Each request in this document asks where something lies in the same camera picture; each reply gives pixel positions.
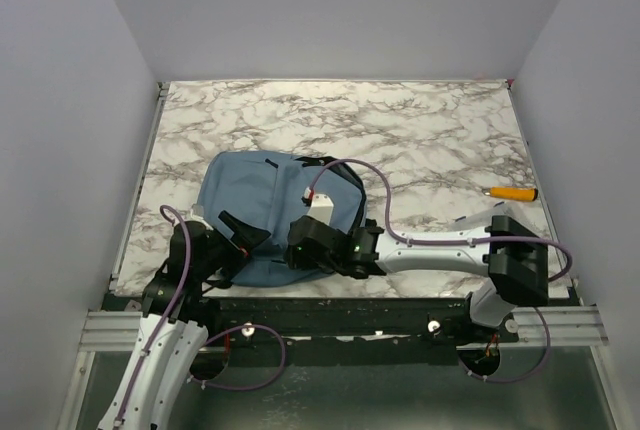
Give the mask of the blue fabric backpack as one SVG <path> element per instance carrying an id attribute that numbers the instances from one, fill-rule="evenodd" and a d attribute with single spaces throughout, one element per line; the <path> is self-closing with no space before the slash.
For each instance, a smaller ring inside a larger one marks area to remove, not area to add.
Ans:
<path id="1" fill-rule="evenodd" d="M 305 188 L 316 175 L 314 189 L 326 194 L 334 208 L 330 226 L 347 233 L 364 225 L 367 198 L 360 177 L 345 163 L 323 172 L 329 156 L 305 157 L 273 151 L 222 152 L 209 164 L 196 204 L 208 224 L 229 237 L 219 214 L 271 233 L 251 253 L 251 261 L 232 280 L 234 286 L 275 288 L 327 276 L 320 269 L 294 270 L 284 259 L 290 224 L 305 215 Z"/>

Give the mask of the yellow handled screwdriver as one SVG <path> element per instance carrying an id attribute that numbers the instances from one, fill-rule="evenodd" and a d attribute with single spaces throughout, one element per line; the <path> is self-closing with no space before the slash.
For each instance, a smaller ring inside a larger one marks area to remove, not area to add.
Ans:
<path id="1" fill-rule="evenodd" d="M 534 202 L 539 196 L 536 188 L 491 187 L 483 189 L 482 193 L 491 198 L 519 202 Z"/>

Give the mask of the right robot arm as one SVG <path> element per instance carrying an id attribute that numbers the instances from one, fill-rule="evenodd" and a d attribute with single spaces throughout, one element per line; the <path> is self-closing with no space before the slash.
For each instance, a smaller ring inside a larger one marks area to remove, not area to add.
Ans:
<path id="1" fill-rule="evenodd" d="M 399 238 L 374 223 L 344 233 L 303 216 L 290 225 L 285 261 L 291 269 L 354 279 L 413 270 L 483 277 L 459 320 L 474 342 L 493 334 L 515 308 L 549 301 L 548 243 L 506 215 L 493 215 L 486 226 Z"/>

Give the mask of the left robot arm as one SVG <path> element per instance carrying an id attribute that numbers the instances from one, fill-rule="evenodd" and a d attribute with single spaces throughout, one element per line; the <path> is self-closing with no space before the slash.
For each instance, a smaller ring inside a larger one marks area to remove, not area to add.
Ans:
<path id="1" fill-rule="evenodd" d="M 215 306 L 204 302 L 202 284 L 220 271 L 220 283 L 229 285 L 271 236 L 226 211 L 220 217 L 229 237 L 169 205 L 160 214 L 173 224 L 169 254 L 143 291 L 134 348 L 99 429 L 166 427 L 199 349 L 221 335 L 222 322 Z"/>

